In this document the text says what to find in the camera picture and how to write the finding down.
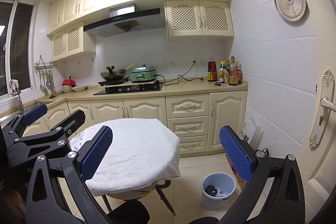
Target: range hood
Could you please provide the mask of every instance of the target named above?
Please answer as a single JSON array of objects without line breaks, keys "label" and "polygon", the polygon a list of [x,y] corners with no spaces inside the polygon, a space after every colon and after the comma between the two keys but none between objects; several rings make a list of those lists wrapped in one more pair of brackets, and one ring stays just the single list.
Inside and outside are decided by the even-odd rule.
[{"label": "range hood", "polygon": [[136,5],[129,4],[110,9],[110,17],[84,26],[84,32],[101,37],[125,32],[163,28],[160,8],[139,11]]}]

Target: white towel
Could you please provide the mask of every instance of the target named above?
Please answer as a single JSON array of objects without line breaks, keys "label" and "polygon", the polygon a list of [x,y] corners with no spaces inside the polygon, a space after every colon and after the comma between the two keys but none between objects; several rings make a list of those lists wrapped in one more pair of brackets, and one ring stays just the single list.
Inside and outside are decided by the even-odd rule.
[{"label": "white towel", "polygon": [[102,126],[112,129],[113,141],[93,178],[85,182],[94,196],[142,189],[180,176],[179,138],[157,119],[98,123],[75,136],[71,149],[78,151]]},{"label": "white towel", "polygon": [[10,87],[12,90],[19,89],[19,81],[18,81],[18,80],[15,80],[15,79],[10,80],[10,82],[9,82],[9,87]]}]

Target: window pane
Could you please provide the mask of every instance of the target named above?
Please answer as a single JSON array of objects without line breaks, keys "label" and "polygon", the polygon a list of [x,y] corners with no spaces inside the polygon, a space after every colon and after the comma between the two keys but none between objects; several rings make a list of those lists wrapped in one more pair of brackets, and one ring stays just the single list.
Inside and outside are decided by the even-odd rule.
[{"label": "window pane", "polygon": [[6,36],[9,17],[11,16],[13,3],[0,2],[0,96],[7,94],[5,51]]},{"label": "window pane", "polygon": [[10,41],[10,77],[19,81],[20,90],[31,87],[28,65],[29,28],[33,6],[18,3]]}]

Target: lattice cabinet door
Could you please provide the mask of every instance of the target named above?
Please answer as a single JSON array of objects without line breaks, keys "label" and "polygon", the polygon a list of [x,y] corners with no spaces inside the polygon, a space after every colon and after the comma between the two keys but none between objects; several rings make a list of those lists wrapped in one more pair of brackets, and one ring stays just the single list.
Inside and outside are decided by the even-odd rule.
[{"label": "lattice cabinet door", "polygon": [[198,0],[166,1],[168,36],[203,35]]},{"label": "lattice cabinet door", "polygon": [[83,22],[66,29],[65,52],[66,56],[83,52]]},{"label": "lattice cabinet door", "polygon": [[51,37],[51,59],[59,60],[65,57],[65,30]]},{"label": "lattice cabinet door", "polygon": [[199,1],[204,35],[233,37],[231,13],[228,3]]}]

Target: drawer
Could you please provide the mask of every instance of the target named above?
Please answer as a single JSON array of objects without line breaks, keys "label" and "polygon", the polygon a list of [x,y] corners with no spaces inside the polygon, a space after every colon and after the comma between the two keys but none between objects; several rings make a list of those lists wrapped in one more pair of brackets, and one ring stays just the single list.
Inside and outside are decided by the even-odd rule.
[{"label": "drawer", "polygon": [[180,138],[180,154],[207,151],[208,136]]},{"label": "drawer", "polygon": [[167,96],[167,117],[183,118],[209,115],[209,94]]},{"label": "drawer", "polygon": [[178,137],[208,135],[209,116],[168,119],[168,128]]}]

